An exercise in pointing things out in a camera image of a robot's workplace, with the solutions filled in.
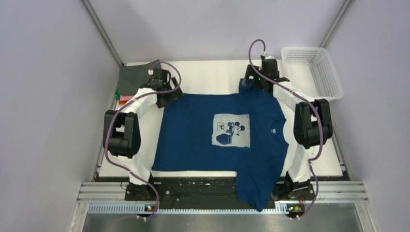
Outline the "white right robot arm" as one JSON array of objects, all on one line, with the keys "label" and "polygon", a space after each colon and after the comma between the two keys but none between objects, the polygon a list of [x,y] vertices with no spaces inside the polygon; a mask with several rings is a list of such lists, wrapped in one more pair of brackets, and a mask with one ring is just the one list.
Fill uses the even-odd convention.
[{"label": "white right robot arm", "polygon": [[289,79],[280,77],[277,60],[270,56],[263,58],[260,66],[248,64],[242,84],[272,94],[294,112],[296,152],[284,183],[273,190],[273,200],[314,195],[316,191],[310,182],[312,163],[319,158],[323,145],[333,135],[329,101],[309,97],[294,87]]}]

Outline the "dark blue t shirt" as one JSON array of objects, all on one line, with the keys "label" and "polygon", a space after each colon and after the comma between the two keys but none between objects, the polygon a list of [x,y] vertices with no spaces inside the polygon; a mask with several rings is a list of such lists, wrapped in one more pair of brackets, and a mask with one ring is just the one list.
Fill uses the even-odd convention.
[{"label": "dark blue t shirt", "polygon": [[234,171],[238,200],[262,211],[287,155],[285,123],[278,100],[251,82],[234,94],[185,94],[164,109],[152,170]]}]

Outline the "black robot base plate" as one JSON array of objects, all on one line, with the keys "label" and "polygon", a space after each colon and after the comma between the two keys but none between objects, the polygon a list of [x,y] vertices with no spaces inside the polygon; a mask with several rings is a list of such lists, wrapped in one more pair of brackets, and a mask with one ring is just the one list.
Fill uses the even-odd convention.
[{"label": "black robot base plate", "polygon": [[[245,210],[252,204],[239,200],[234,177],[151,177],[153,188],[129,183],[125,188],[126,201],[159,199],[160,209]],[[280,200],[305,203],[316,193],[311,182],[292,184],[281,177],[268,193],[266,209],[274,208]]]}]

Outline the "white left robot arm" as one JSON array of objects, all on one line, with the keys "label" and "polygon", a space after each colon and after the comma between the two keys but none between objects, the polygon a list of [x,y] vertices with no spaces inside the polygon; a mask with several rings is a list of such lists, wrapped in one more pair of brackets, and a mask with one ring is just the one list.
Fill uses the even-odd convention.
[{"label": "white left robot arm", "polygon": [[163,108],[184,96],[181,75],[172,77],[168,70],[154,68],[148,71],[149,80],[136,94],[117,110],[104,114],[103,148],[106,160],[129,175],[127,201],[157,200],[152,174],[140,154],[142,135],[139,120],[151,106]]}]

